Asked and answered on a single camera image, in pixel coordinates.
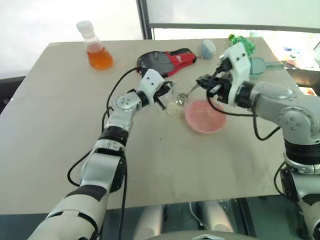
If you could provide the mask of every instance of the white plastic cap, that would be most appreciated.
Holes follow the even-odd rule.
[[[93,37],[95,35],[94,26],[90,21],[80,21],[76,24],[76,28],[84,38]]]

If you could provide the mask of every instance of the clear glass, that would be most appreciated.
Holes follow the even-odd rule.
[[[166,112],[170,117],[181,117],[185,105],[190,101],[191,90],[194,86],[186,81],[178,81],[173,84]]]

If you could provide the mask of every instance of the green bottle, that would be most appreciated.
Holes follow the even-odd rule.
[[[230,34],[229,40],[231,41],[231,43],[233,45],[241,42],[243,44],[248,56],[250,56],[254,52],[254,50],[256,49],[256,45],[254,45],[252,42],[250,42],[248,39],[246,39],[243,36],[236,37],[235,35]]]

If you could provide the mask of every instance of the floor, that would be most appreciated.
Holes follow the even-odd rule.
[[[296,234],[295,205],[281,196],[248,198],[255,231],[260,240],[301,240]],[[137,220],[143,208],[128,208],[125,212],[123,240],[131,240]],[[243,234],[241,218],[234,201],[230,201],[227,215],[235,232]],[[0,240],[25,240],[34,231],[46,214],[0,215]],[[109,210],[103,227],[102,239],[116,239],[120,211]],[[187,203],[168,206],[168,218],[163,224],[163,232],[196,230],[197,222],[191,217]]]

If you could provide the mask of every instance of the red and black pouch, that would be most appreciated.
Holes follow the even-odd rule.
[[[163,78],[175,74],[180,69],[192,65],[197,57],[188,48],[181,48],[176,51],[151,51],[140,56],[136,62],[142,75],[148,69],[154,69]]]

